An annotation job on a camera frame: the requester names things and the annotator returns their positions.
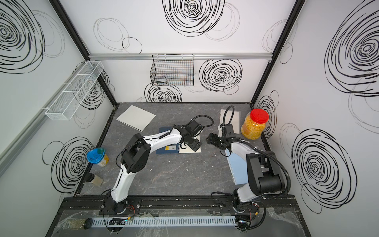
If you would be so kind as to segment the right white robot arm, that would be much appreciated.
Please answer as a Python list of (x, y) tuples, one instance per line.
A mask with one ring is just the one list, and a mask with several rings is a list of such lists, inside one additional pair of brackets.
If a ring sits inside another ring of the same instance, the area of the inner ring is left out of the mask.
[(246, 163), (247, 184), (236, 189), (236, 203), (248, 203), (261, 197), (283, 197), (291, 189), (291, 178), (284, 165), (272, 151), (262, 151), (248, 141), (236, 137), (231, 124), (222, 127), (221, 136), (210, 133), (206, 142)]

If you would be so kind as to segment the light blue spiral notebook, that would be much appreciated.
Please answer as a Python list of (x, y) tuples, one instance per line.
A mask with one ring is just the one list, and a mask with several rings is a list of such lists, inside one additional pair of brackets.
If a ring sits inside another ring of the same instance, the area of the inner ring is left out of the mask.
[(244, 185), (248, 183), (247, 164), (244, 159), (235, 153), (226, 149), (227, 161), (235, 185)]

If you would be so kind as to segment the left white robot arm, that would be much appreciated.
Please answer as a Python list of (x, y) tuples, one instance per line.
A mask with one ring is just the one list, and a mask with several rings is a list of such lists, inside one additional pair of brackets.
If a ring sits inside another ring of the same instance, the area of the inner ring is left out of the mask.
[(192, 119), (186, 125), (174, 125), (158, 134), (133, 135), (125, 150), (121, 152), (120, 172), (110, 194), (113, 202), (119, 203), (128, 197), (137, 172), (146, 166), (151, 153), (168, 145), (182, 143), (196, 152), (202, 145), (197, 136), (204, 128), (205, 126)]

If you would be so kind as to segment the torn lined paper page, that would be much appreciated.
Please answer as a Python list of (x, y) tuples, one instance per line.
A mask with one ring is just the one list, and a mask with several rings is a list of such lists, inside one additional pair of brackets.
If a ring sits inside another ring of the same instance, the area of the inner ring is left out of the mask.
[(116, 120), (142, 132), (156, 115), (131, 105)]

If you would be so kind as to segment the dark blue spiral notebook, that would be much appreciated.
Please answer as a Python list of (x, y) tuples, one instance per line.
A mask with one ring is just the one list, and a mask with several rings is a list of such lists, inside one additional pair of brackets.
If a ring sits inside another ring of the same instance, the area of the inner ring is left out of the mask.
[(188, 147), (185, 143), (171, 144), (156, 150), (157, 155), (163, 154), (189, 154), (189, 153), (201, 153), (201, 148), (194, 151), (192, 148)]

